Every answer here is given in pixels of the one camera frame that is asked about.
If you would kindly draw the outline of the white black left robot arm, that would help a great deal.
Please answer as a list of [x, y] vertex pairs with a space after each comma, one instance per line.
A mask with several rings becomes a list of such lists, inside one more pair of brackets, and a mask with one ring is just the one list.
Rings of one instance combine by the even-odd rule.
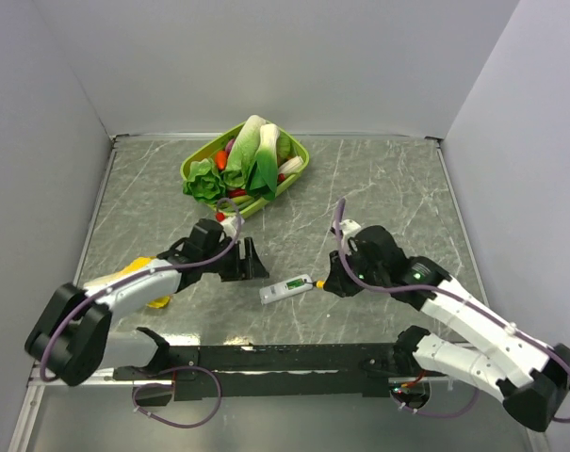
[[239, 216], [202, 218], [188, 236], [155, 256], [138, 258], [84, 286], [62, 284], [24, 343], [25, 352], [41, 365], [41, 379], [81, 384], [109, 364], [106, 349], [114, 323], [183, 291], [205, 273], [219, 275], [222, 282], [268, 277], [252, 239], [239, 236], [244, 223]]

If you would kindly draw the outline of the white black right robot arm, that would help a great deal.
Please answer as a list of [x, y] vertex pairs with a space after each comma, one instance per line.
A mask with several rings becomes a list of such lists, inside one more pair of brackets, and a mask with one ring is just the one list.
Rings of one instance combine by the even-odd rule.
[[544, 432], [558, 421], [570, 391], [570, 348], [536, 340], [481, 305], [449, 272], [424, 256], [407, 256], [382, 226], [335, 220], [324, 291], [340, 298], [383, 292], [462, 336], [466, 347], [418, 326], [399, 334], [396, 368], [447, 375], [498, 400], [525, 428]]

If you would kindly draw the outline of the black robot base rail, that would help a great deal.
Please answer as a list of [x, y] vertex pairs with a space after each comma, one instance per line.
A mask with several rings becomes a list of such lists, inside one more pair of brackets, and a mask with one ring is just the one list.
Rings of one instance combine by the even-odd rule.
[[390, 343], [176, 346], [162, 369], [119, 367], [113, 379], [166, 383], [175, 401], [215, 396], [214, 381], [193, 365], [217, 377], [224, 397], [388, 397], [391, 383], [422, 372], [413, 358]]

